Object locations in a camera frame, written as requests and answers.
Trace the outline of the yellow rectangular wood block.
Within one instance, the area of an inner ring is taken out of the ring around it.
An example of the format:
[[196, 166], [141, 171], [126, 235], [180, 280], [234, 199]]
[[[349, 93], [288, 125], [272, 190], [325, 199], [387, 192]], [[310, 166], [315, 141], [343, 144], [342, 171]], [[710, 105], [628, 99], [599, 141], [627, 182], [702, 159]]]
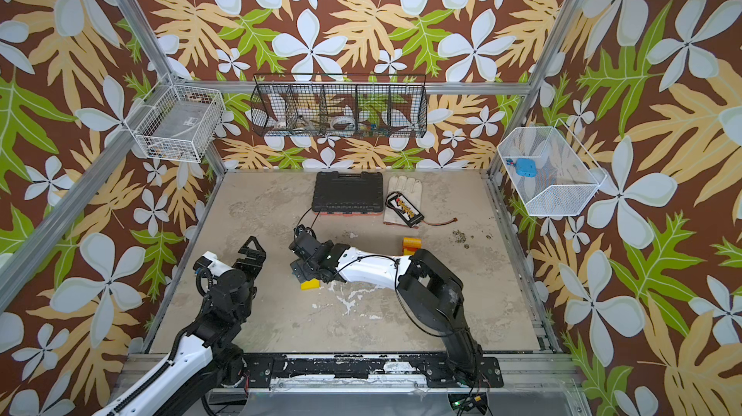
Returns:
[[301, 290], [317, 290], [320, 288], [321, 282], [317, 279], [305, 281], [301, 283]]

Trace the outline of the orange cylinder wood block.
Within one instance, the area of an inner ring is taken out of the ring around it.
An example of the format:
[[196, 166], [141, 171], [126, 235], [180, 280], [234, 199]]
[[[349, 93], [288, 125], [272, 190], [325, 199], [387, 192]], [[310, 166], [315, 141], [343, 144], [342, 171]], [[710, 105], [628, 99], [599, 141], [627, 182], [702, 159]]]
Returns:
[[419, 250], [422, 247], [422, 241], [415, 237], [404, 237], [403, 238], [403, 249], [404, 250]]

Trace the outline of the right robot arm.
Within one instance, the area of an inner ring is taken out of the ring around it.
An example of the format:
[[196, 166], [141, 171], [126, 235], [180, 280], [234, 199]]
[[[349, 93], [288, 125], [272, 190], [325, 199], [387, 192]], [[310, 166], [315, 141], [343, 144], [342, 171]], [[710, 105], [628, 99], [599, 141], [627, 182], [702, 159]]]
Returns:
[[289, 250], [297, 257], [291, 267], [302, 283], [365, 283], [393, 290], [411, 322], [444, 344], [444, 374], [464, 385], [477, 384], [483, 350], [466, 319], [463, 282], [431, 252], [418, 249], [400, 257], [366, 253], [348, 244], [321, 242], [304, 225], [295, 228]]

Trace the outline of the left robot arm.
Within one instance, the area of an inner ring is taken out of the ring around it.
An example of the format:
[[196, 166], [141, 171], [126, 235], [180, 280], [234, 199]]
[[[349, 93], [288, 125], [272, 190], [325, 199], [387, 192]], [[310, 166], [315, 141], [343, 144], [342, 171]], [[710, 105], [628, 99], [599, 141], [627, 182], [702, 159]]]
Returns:
[[212, 252], [194, 264], [202, 297], [195, 320], [181, 329], [158, 365], [99, 410], [99, 415], [182, 415], [222, 384], [243, 377], [243, 350], [233, 344], [250, 317], [255, 280], [267, 253], [254, 236], [239, 249], [232, 265]]

